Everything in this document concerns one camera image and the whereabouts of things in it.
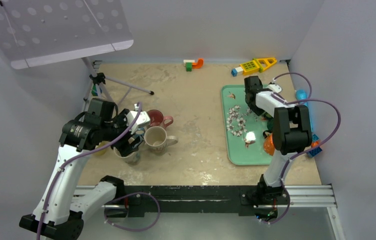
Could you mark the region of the beige floral mug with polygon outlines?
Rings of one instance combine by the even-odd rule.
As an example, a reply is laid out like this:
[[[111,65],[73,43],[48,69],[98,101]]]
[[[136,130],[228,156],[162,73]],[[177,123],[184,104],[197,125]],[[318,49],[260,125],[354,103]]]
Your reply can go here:
[[[113,152],[118,159],[129,165],[137,165],[141,161],[141,155],[138,151],[132,152],[127,156],[122,156],[116,148],[113,148]]]
[[[146,130],[144,141],[153,154],[161,156],[167,151],[169,146],[177,144],[179,138],[174,135],[168,135],[163,127],[152,126]]]

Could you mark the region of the blue mug yellow inside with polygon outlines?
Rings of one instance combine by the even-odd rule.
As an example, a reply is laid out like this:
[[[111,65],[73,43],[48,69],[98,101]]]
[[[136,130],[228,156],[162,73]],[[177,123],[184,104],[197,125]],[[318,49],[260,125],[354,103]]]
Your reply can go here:
[[[144,139],[146,129],[143,128],[138,128],[135,134],[133,135],[134,138],[140,137],[141,139]]]

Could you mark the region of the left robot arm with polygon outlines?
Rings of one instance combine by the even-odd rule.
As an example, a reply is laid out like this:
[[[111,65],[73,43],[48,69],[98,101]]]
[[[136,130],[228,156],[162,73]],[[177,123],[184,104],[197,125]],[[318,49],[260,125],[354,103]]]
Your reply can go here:
[[[87,194],[73,199],[80,176],[91,155],[108,147],[124,156],[134,153],[140,138],[130,138],[148,125],[149,117],[141,102],[134,110],[119,110],[113,101],[91,99],[86,111],[62,128],[54,171],[34,211],[24,215],[20,227],[37,239],[76,240],[85,222],[107,202],[117,205],[125,197],[124,182],[105,176]]]

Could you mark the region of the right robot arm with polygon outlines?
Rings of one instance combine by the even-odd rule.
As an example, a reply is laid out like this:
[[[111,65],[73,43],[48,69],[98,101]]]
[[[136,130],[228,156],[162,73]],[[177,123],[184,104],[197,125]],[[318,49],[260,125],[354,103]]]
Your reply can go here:
[[[312,131],[308,107],[290,104],[273,90],[264,88],[258,76],[244,79],[245,102],[257,115],[273,118],[272,142],[275,148],[268,169],[260,177],[256,196],[264,204],[283,195],[284,182],[296,155],[311,146]]]

